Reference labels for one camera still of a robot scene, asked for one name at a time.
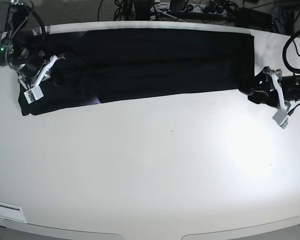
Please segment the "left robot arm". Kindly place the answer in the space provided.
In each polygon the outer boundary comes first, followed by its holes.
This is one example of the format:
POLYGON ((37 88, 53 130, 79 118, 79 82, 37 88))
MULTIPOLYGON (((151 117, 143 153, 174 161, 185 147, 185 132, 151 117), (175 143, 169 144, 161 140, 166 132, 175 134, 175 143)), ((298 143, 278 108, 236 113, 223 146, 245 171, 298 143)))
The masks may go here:
POLYGON ((239 90, 254 104, 264 104, 277 109, 286 109, 291 102, 300 102, 300 67, 292 66, 288 60, 288 49, 294 47, 295 54, 300 58, 297 38, 300 30, 293 33, 283 46, 282 60, 286 69, 292 75, 283 76, 282 70, 269 66, 263 69, 251 80, 240 83, 239 90))

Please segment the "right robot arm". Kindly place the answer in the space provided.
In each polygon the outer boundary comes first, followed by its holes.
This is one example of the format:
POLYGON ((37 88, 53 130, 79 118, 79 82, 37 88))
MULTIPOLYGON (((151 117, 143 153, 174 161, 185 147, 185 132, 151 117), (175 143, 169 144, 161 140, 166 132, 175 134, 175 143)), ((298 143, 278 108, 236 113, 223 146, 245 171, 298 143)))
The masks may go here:
POLYGON ((56 61, 64 55, 46 55, 43 44, 46 27, 35 12, 32 0, 3 0, 0 3, 0 68, 9 67, 17 73, 18 81, 27 90, 40 87, 50 78, 50 71, 56 61), (30 18, 39 24, 39 39, 30 40, 22 33, 30 18))

